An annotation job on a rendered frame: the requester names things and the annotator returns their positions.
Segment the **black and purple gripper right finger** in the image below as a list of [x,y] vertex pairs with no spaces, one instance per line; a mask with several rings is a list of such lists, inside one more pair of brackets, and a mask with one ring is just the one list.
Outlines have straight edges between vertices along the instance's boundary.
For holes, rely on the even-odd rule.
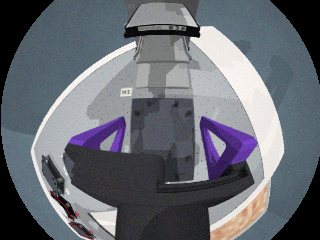
[[[225,142],[226,148],[221,157],[219,157],[207,129]],[[204,116],[200,120],[200,131],[209,180],[219,178],[229,165],[246,160],[257,146],[257,141],[253,136]]]

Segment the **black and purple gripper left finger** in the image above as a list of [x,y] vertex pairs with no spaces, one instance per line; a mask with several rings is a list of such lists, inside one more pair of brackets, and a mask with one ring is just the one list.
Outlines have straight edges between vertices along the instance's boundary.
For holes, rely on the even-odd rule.
[[125,129],[126,122],[124,116],[122,116],[109,123],[73,136],[68,143],[81,145],[82,147],[86,148],[100,149],[100,144],[116,130],[118,130],[109,151],[121,152]]

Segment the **grey slotted shelf rack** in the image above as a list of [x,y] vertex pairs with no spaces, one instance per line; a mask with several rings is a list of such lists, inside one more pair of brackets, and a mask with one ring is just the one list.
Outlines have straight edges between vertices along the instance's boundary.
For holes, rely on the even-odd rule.
[[[140,4],[181,3],[196,17],[199,0],[125,0],[129,19]],[[189,88],[188,36],[146,35],[134,37],[138,65],[136,88]],[[138,44],[139,43],[139,44]],[[143,64],[147,63],[147,64]]]

